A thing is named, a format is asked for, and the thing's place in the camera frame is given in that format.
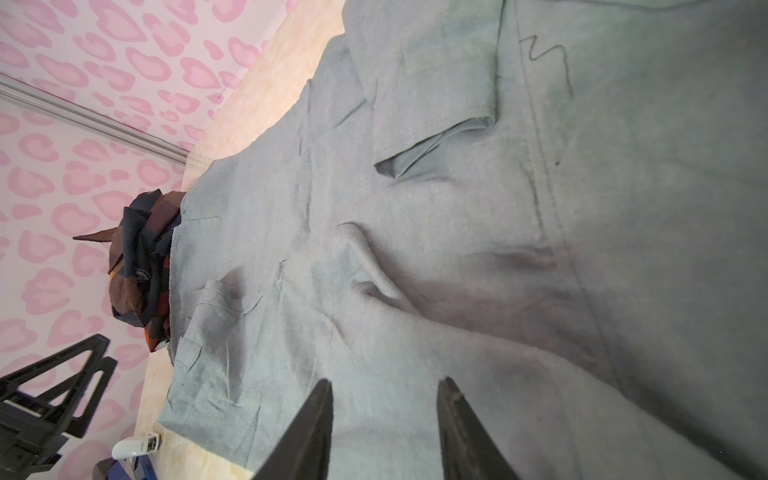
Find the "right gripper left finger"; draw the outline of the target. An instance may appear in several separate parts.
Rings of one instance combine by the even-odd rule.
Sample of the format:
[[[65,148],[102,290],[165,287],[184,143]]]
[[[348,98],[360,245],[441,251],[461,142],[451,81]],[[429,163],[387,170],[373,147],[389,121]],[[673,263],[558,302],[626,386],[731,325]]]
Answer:
[[[255,480],[328,477],[334,420],[332,384],[316,383]]]

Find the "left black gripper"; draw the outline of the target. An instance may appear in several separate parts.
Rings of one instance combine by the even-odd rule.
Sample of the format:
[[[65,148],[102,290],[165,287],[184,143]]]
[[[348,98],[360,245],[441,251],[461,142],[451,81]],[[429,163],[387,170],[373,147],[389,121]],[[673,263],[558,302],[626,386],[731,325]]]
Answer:
[[[83,438],[118,362],[88,337],[1,377],[1,478],[27,479],[62,458],[63,433]]]

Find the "grey long sleeve shirt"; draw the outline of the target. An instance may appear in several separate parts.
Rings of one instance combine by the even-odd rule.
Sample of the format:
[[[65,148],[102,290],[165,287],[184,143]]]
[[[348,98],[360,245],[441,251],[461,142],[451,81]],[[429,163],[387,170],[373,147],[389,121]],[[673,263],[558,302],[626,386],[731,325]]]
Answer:
[[[314,385],[334,479],[767,475],[767,5],[349,1],[185,195],[160,423],[250,470]]]

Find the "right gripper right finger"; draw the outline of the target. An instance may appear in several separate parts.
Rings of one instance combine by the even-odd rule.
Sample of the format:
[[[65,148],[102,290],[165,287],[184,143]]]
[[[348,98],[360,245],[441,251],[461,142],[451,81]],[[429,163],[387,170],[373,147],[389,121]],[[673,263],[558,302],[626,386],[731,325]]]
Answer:
[[[451,377],[438,384],[436,410],[444,479],[519,479]]]

